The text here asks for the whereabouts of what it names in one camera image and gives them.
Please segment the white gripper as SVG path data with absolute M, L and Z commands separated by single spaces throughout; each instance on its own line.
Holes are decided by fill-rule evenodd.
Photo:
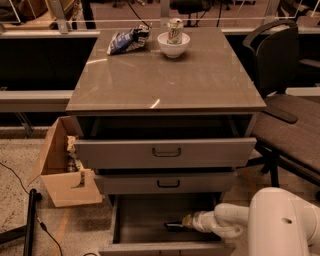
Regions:
M 213 211 L 199 211 L 193 214 L 188 214 L 182 219 L 182 225 L 186 228 L 202 232 L 212 233 L 212 225 L 214 224 L 215 216 Z

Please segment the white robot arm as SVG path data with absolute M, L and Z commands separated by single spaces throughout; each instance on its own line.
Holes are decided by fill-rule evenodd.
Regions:
M 320 207 L 281 188 L 259 190 L 247 207 L 191 213 L 182 225 L 228 239 L 247 233 L 249 256 L 320 256 Z

